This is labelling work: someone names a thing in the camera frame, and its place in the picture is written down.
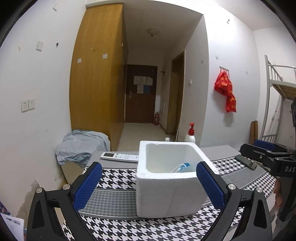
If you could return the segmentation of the right hand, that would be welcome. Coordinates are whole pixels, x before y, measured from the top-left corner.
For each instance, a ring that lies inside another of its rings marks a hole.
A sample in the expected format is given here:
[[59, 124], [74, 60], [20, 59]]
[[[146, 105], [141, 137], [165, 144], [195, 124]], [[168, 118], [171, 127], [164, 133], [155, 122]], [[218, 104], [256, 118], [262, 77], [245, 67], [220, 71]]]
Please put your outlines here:
[[280, 209], [281, 204], [282, 204], [282, 195], [281, 195], [281, 184], [280, 180], [276, 180], [276, 183], [274, 185], [273, 193], [275, 194], [275, 203], [274, 206], [276, 207], [277, 210]]

